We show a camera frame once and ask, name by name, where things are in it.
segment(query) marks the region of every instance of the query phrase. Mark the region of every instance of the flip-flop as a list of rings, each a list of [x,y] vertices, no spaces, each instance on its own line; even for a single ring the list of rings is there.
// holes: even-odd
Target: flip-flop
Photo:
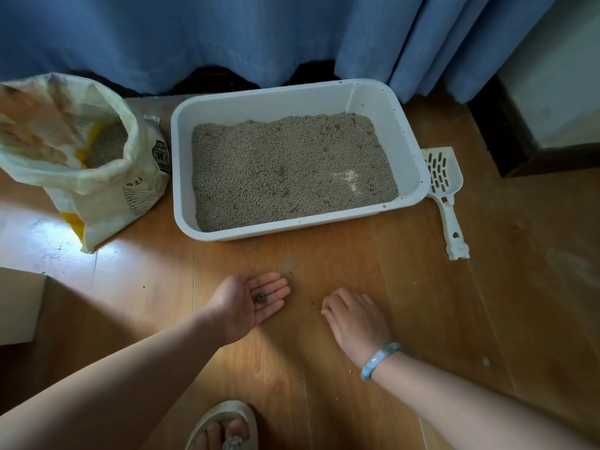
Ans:
[[[232,436],[223,443],[222,450],[258,450],[259,433],[256,428],[256,418],[250,406],[242,401],[223,401],[206,412],[194,427],[194,431],[191,432],[185,450],[194,450],[198,436],[206,431],[211,423],[232,420],[238,417],[242,417],[246,422],[248,439],[242,440],[240,437]]]

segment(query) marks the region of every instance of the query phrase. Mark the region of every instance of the litter scoop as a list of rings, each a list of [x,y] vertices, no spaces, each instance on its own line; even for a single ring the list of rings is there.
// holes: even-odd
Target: litter scoop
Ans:
[[[452,147],[441,147],[421,151],[431,175],[427,196],[436,201],[442,214],[446,252],[450,260],[468,259],[469,245],[464,242],[463,231],[454,213],[454,194],[463,187],[463,174],[454,150]]]

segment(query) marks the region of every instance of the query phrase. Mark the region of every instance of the black logo on bag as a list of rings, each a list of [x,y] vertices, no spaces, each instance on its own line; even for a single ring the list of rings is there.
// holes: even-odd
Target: black logo on bag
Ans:
[[[156,141],[156,145],[152,148],[154,161],[158,164],[158,168],[164,173],[171,175],[171,161],[169,158],[169,150],[164,142]]]

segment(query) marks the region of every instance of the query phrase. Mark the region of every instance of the scoop handle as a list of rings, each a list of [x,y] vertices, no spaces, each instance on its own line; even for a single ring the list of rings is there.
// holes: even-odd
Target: scoop handle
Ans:
[[[435,196],[434,199],[442,215],[446,252],[450,260],[468,259],[469,245],[464,242],[463,231],[460,229],[456,213],[454,213],[454,196],[447,196],[447,201]]]

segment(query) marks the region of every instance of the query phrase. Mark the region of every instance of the curtain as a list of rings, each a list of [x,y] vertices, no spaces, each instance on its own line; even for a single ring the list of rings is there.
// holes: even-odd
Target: curtain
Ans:
[[[555,0],[0,0],[0,80],[93,71],[145,94],[219,65],[261,87],[335,59],[402,102],[473,98]]]

